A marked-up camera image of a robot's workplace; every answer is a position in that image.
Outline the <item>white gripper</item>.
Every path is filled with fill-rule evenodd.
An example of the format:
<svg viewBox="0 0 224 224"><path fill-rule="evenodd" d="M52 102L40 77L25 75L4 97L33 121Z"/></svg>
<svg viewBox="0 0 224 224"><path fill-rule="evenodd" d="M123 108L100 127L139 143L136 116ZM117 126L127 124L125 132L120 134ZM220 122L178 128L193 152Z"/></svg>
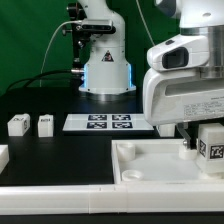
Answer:
<svg viewBox="0 0 224 224"><path fill-rule="evenodd" d="M149 69L143 82L143 112L152 126L178 123L183 145L190 149L188 124L183 122L224 117L224 78L201 79L195 69Z"/></svg>

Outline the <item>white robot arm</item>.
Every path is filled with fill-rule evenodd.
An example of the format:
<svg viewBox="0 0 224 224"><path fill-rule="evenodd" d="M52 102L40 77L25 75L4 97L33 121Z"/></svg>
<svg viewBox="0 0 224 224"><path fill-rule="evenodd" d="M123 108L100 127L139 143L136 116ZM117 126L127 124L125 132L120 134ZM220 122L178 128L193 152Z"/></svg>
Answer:
<svg viewBox="0 0 224 224"><path fill-rule="evenodd" d="M79 90L101 99L133 91L125 59L125 23L105 0L78 0L80 29L95 36ZM224 117L224 0L155 0L180 20L180 33L147 52L143 113L152 125Z"/></svg>

